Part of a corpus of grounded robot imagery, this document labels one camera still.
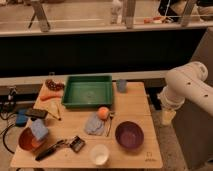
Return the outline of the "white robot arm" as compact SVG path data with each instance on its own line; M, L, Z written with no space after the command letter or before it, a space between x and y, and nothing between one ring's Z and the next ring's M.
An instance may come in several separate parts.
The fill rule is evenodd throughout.
M207 77L208 69L199 61L175 67L166 73L166 85L158 95L163 125L171 124L186 99L213 116L213 87L205 83Z

